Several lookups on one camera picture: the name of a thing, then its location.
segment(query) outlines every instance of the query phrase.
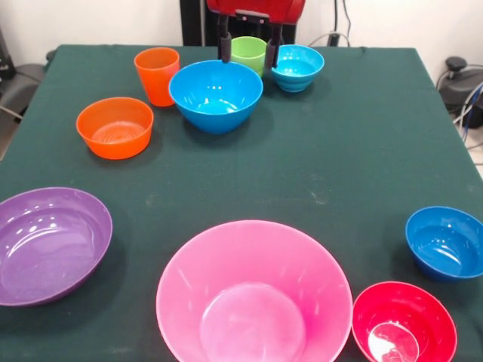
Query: red bowl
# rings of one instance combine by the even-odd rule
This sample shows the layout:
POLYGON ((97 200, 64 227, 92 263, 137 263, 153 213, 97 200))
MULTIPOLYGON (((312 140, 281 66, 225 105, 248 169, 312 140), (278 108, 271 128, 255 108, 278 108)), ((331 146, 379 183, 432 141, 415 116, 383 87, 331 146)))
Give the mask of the red bowl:
POLYGON ((411 284, 370 286, 354 302, 352 333, 373 362, 448 362, 457 331, 446 308, 411 284))

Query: wall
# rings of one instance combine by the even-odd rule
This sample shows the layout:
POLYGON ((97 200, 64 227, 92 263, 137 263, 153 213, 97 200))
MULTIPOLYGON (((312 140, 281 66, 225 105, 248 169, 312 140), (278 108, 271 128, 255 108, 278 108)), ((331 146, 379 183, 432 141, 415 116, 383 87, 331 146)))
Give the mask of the wall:
MULTIPOLYGON (((453 54, 483 63, 482 0, 346 1, 353 46, 416 47, 433 79, 453 54)), ((346 29, 342 6, 339 18, 346 29)), ((306 0, 297 42, 333 24, 332 0, 306 0)), ((0 26, 16 64, 43 62, 61 43, 183 42, 178 0, 0 0, 0 26)))
MULTIPOLYGON (((347 22, 339 0, 339 31, 347 22)), ((482 0, 346 0, 352 46, 413 47, 433 79, 450 55, 483 64, 482 0)), ((333 29, 333 0, 306 0, 297 42, 309 44, 333 29)), ((318 44, 327 44, 327 38, 318 44)))
POLYGON ((183 43, 178 0, 0 0, 0 27, 16 65, 62 43, 183 43))

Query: table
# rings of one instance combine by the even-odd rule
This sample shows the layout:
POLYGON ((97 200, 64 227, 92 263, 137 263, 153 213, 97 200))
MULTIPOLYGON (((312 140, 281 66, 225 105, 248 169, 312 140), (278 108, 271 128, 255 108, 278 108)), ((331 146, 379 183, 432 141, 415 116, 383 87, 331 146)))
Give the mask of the table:
MULTIPOLYGON (((192 236, 235 219, 313 236, 339 261, 354 297, 386 280, 425 288, 456 321, 456 360, 483 360, 483 279, 431 282, 405 244, 405 221, 420 207, 483 219, 483 183, 415 50, 323 48, 314 84, 285 94, 265 80, 251 119, 232 133, 202 133, 174 107, 155 109, 145 152, 99 159, 75 119, 101 98, 147 101, 133 64, 144 48, 61 46, 0 164, 0 200, 72 186, 100 198, 115 227, 106 258, 73 294, 0 308, 0 360, 174 360, 155 319, 159 277, 192 236)), ((216 57, 213 48, 178 51, 182 66, 216 57)), ((352 337, 339 360, 364 360, 352 337)))

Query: blue bowl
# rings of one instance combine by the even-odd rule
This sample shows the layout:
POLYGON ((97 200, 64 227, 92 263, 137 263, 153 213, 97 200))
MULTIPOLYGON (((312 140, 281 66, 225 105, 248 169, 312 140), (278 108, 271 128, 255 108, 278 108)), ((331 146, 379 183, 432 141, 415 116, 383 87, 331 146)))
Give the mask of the blue bowl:
POLYGON ((483 275, 483 224, 451 207, 426 207, 406 223, 406 239, 421 270, 437 281, 483 275))
POLYGON ((181 69, 169 84, 180 112, 196 127, 225 133, 250 116, 263 92, 260 76, 242 64, 207 60, 181 69))
POLYGON ((324 64, 324 57, 315 49, 303 45, 282 45, 277 67, 272 68, 273 79, 286 92, 301 92, 312 83, 324 64))

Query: bowl rim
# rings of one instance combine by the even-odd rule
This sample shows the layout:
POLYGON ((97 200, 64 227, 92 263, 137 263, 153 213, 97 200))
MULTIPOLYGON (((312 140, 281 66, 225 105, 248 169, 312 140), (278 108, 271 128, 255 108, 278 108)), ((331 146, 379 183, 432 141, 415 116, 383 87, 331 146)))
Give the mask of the bowl rim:
POLYGON ((154 125, 154 112, 152 111, 151 107, 149 107, 147 105, 147 103, 143 102, 142 100, 139 100, 139 99, 133 98, 133 97, 109 97, 109 98, 103 98, 101 100, 96 100, 95 102, 92 102, 91 104, 86 106, 83 110, 81 110, 81 112, 77 116, 77 120, 75 121, 75 128, 77 129, 77 133, 84 140, 87 140, 89 143, 93 143, 93 144, 96 144, 96 145, 103 145, 103 146, 119 146, 119 145, 128 143, 132 140, 137 140, 137 139, 141 138, 142 136, 146 135, 147 133, 151 132, 153 125, 154 125), (113 101, 113 100, 128 100, 131 103, 136 103, 138 106, 141 106, 144 109, 148 109, 149 110, 149 125, 148 125, 148 127, 143 132, 136 135, 134 138, 131 138, 129 140, 125 140, 123 142, 118 142, 118 143, 99 142, 99 141, 93 140, 92 138, 87 137, 85 134, 83 134, 79 130, 79 124, 81 123, 81 121, 80 121, 81 117, 86 113, 86 111, 88 111, 91 108, 94 108, 95 106, 97 106, 101 103, 108 103, 108 102, 113 101))
POLYGON ((456 324, 454 323, 454 319, 451 317, 451 314, 450 312, 446 309, 446 307, 443 305, 443 303, 441 303, 439 301, 438 298, 436 298, 435 296, 433 296, 430 292, 424 290, 423 288, 421 287, 418 287, 414 284, 410 284, 410 283, 405 283, 404 281, 381 281, 379 283, 375 283, 375 284, 372 284, 368 287, 366 287, 363 291, 360 292, 360 294, 357 296, 357 298, 355 298, 355 301, 354 301, 354 305, 352 307, 352 323, 351 323, 351 331, 352 331, 352 336, 354 337, 354 340, 355 340, 355 343, 357 344, 359 350, 364 354, 364 356, 370 361, 370 362, 376 362, 375 359, 373 359, 371 356, 369 356, 369 354, 361 347, 361 344, 359 343, 359 340, 357 338, 357 336, 355 335, 355 331, 354 331, 354 310, 355 310, 355 305, 356 303, 359 301, 359 299, 361 298, 361 296, 363 294, 365 294, 366 292, 368 292, 369 290, 375 288, 375 287, 378 287, 380 285, 387 285, 387 284, 397 284, 397 285, 404 285, 406 287, 411 287, 415 290, 419 290, 420 292, 426 294, 427 296, 429 296, 430 298, 432 298, 433 300, 436 301, 436 303, 442 308, 442 311, 444 312, 445 316, 449 318, 450 322, 451 322, 451 326, 453 327, 453 334, 454 334, 454 347, 453 347, 453 351, 451 352, 451 356, 449 358, 449 360, 453 360, 453 357, 454 355, 456 354, 456 350, 457 350, 457 347, 458 347, 458 331, 457 331, 457 328, 456 328, 456 324))
POLYGON ((346 332, 343 334, 343 339, 341 339, 342 342, 340 343, 339 348, 334 352, 333 357, 330 360, 328 360, 328 362, 334 362, 340 356, 340 353, 342 353, 342 350, 346 346, 347 340, 349 339, 349 335, 350 335, 351 330, 352 330, 352 319, 353 319, 353 315, 354 315, 353 314, 354 308, 353 308, 353 304, 352 304, 353 296, 352 296, 352 291, 350 289, 349 279, 348 279, 346 273, 344 272, 344 269, 340 265, 340 263, 337 261, 337 259, 335 259, 335 256, 333 256, 328 249, 326 249, 322 244, 320 244, 312 236, 306 234, 305 232, 302 232, 299 229, 296 229, 295 227, 292 227, 292 226, 289 226, 289 225, 285 225, 285 224, 282 224, 280 222, 274 222, 274 221, 269 221, 269 220, 264 220, 264 219, 239 219, 239 220, 233 220, 233 221, 223 222, 221 224, 217 224, 217 225, 211 226, 208 229, 205 229, 202 232, 199 232, 198 234, 195 234, 192 238, 190 238, 187 242, 185 242, 178 250, 176 250, 176 252, 174 253, 174 255, 170 258, 169 262, 166 264, 164 270, 162 271, 162 274, 161 274, 161 277, 160 277, 159 283, 158 283, 158 288, 156 290, 156 298, 155 298, 156 320, 158 322, 158 328, 159 328, 159 330, 161 332, 161 336, 163 338, 163 341, 165 341, 166 346, 171 351, 171 353, 173 354, 173 356, 175 356, 175 358, 177 360, 182 361, 182 359, 180 358, 180 356, 178 355, 178 353, 174 350, 173 346, 171 345, 171 342, 169 342, 165 338, 165 330, 163 328, 162 319, 161 319, 161 316, 160 316, 161 315, 161 312, 160 312, 160 307, 159 307, 160 306, 161 287, 162 287, 162 285, 164 283, 164 280, 166 278, 166 275, 168 274, 166 271, 168 269, 172 268, 172 265, 174 263, 174 260, 179 257, 180 252, 182 250, 191 247, 192 241, 196 242, 198 239, 202 238, 205 234, 207 234, 209 232, 212 232, 213 229, 219 229, 219 228, 227 227, 228 225, 233 225, 233 224, 235 224, 235 225, 241 225, 241 224, 252 223, 252 222, 257 222, 257 223, 260 223, 260 224, 262 223, 262 224, 266 224, 266 225, 268 225, 268 224, 275 225, 277 227, 282 227, 283 229, 290 229, 291 231, 295 231, 297 234, 302 235, 303 237, 305 237, 307 239, 308 242, 311 242, 311 243, 317 245, 321 249, 321 252, 323 252, 332 262, 334 262, 334 264, 338 267, 339 271, 342 273, 342 276, 344 276, 343 279, 345 281, 345 284, 344 284, 345 291, 346 291, 346 294, 348 294, 348 297, 349 297, 349 299, 351 301, 350 308, 349 308, 349 323, 348 323, 348 325, 346 327, 346 332))
MULTIPOLYGON (((324 68, 324 66, 325 66, 325 58, 324 58, 324 56, 322 54, 320 54, 314 48, 306 47, 305 45, 300 45, 300 44, 285 44, 285 45, 281 45, 280 48, 299 48, 299 49, 306 49, 306 50, 310 51, 312 54, 315 54, 317 57, 319 57, 320 59, 322 59, 322 64, 315 71, 313 71, 312 73, 309 73, 309 74, 304 74, 301 77, 297 77, 297 78, 312 77, 312 76, 316 75, 317 73, 319 73, 324 68)), ((281 75, 281 76, 285 76, 285 77, 293 77, 292 75, 289 75, 289 74, 286 74, 286 73, 281 73, 280 71, 277 70, 277 68, 273 68, 273 67, 272 67, 272 72, 276 73, 277 75, 281 75)))
POLYGON ((469 213, 467 213, 465 211, 462 211, 460 209, 457 209, 455 207, 438 206, 438 205, 428 206, 428 207, 422 207, 422 208, 416 210, 415 212, 413 212, 411 214, 411 216, 409 216, 408 221, 406 222, 406 226, 405 226, 406 244, 408 245, 408 247, 411 250, 412 254, 420 262, 422 262, 425 266, 427 266, 428 268, 432 269, 434 272, 439 273, 441 276, 445 276, 445 277, 453 278, 453 279, 462 279, 462 280, 473 279, 473 278, 481 277, 483 275, 483 271, 480 271, 479 273, 475 273, 475 274, 472 274, 472 275, 457 275, 457 274, 449 273, 447 271, 443 271, 440 268, 436 268, 434 265, 432 265, 432 264, 428 263, 426 260, 422 259, 420 257, 420 255, 416 252, 416 250, 412 247, 411 243, 409 242, 409 237, 408 237, 408 226, 409 226, 409 223, 411 222, 411 220, 413 219, 413 217, 415 217, 418 213, 421 213, 421 212, 423 212, 425 210, 431 210, 431 209, 456 211, 457 213, 460 213, 461 215, 464 215, 466 217, 469 217, 470 219, 473 219, 478 224, 480 224, 481 227, 483 227, 483 223, 480 220, 476 219, 473 215, 470 215, 469 213))
POLYGON ((227 64, 232 64, 233 66, 240 66, 242 68, 245 68, 247 70, 250 71, 250 73, 253 73, 252 75, 253 76, 256 76, 256 80, 257 80, 257 83, 259 84, 260 86, 260 91, 259 91, 259 94, 257 95, 257 97, 255 98, 255 100, 253 102, 251 102, 250 104, 244 106, 243 108, 239 108, 237 109, 236 111, 234 112, 230 112, 230 113, 222 113, 222 114, 219 114, 219 115, 214 115, 213 113, 209 113, 209 112, 203 112, 203 111, 198 111, 198 110, 194 110, 194 109, 190 109, 190 108, 187 108, 185 107, 184 105, 182 105, 181 103, 177 102, 177 98, 176 97, 173 97, 173 94, 171 92, 171 85, 173 84, 173 81, 174 79, 181 73, 183 72, 185 69, 188 69, 192 66, 200 66, 201 64, 207 64, 207 63, 222 63, 221 60, 202 60, 200 62, 196 62, 196 63, 191 63, 189 64, 188 66, 185 66, 183 67, 182 69, 180 69, 174 76, 173 78, 171 78, 171 80, 169 81, 169 86, 168 86, 168 90, 169 90, 169 96, 171 97, 171 99, 174 101, 174 103, 176 104, 177 107, 180 107, 182 109, 185 109, 186 111, 188 112, 193 112, 193 113, 196 113, 198 115, 209 115, 211 117, 223 117, 223 116, 226 116, 226 115, 233 115, 235 113, 238 113, 238 112, 241 112, 241 111, 244 111, 252 106, 254 106, 255 104, 257 104, 257 102, 260 100, 260 98, 262 97, 262 94, 263 94, 263 82, 262 82, 262 78, 257 74, 257 72, 255 72, 252 68, 244 65, 244 64, 240 64, 240 63, 235 63, 235 62, 228 62, 227 64))
POLYGON ((142 69, 144 71, 149 71, 149 72, 156 72, 156 71, 159 71, 159 70, 162 70, 162 69, 166 69, 169 66, 173 66, 174 64, 179 63, 179 62, 180 62, 180 54, 175 49, 169 48, 169 47, 152 47, 152 48, 146 48, 143 51, 140 51, 134 57, 134 66, 136 66, 139 69, 142 69), (166 65, 166 66, 160 66, 158 68, 147 68, 145 66, 141 66, 139 64, 139 58, 141 58, 146 53, 151 53, 151 52, 154 52, 154 51, 167 51, 168 53, 172 53, 172 54, 174 54, 176 56, 176 60, 174 62, 166 65))
POLYGON ((4 306, 4 307, 27 307, 27 306, 30 306, 30 305, 43 304, 44 302, 51 301, 52 299, 56 298, 57 296, 63 296, 64 293, 68 293, 75 286, 80 285, 83 281, 85 281, 86 278, 88 278, 92 274, 92 272, 96 269, 96 267, 102 262, 102 260, 104 259, 104 256, 107 253, 107 250, 109 249, 109 246, 110 246, 111 240, 112 240, 112 232, 113 232, 113 229, 114 229, 113 223, 112 223, 111 213, 109 212, 109 209, 107 208, 107 206, 99 198, 97 198, 96 196, 92 195, 89 192, 86 192, 86 191, 83 191, 83 190, 80 190, 80 189, 75 189, 73 187, 64 187, 64 186, 41 187, 41 188, 38 188, 38 189, 32 189, 32 190, 28 190, 28 191, 21 192, 19 194, 13 195, 13 196, 7 198, 6 200, 3 200, 2 202, 0 202, 0 207, 2 207, 4 204, 6 204, 6 203, 8 203, 8 202, 10 202, 10 201, 12 201, 16 198, 19 198, 19 197, 22 197, 22 196, 25 196, 25 195, 28 195, 28 194, 33 194, 33 193, 36 193, 36 192, 51 191, 51 190, 63 190, 63 191, 68 191, 68 192, 80 192, 80 193, 88 196, 89 198, 95 200, 106 211, 107 219, 109 220, 109 231, 108 231, 108 238, 107 238, 106 247, 100 253, 99 259, 92 264, 92 266, 84 273, 84 275, 82 275, 80 278, 73 281, 68 287, 64 288, 60 292, 57 292, 57 293, 51 294, 50 296, 42 297, 42 298, 39 298, 39 299, 34 299, 34 300, 31 300, 31 301, 28 301, 28 302, 13 302, 13 303, 0 302, 1 306, 4 306))

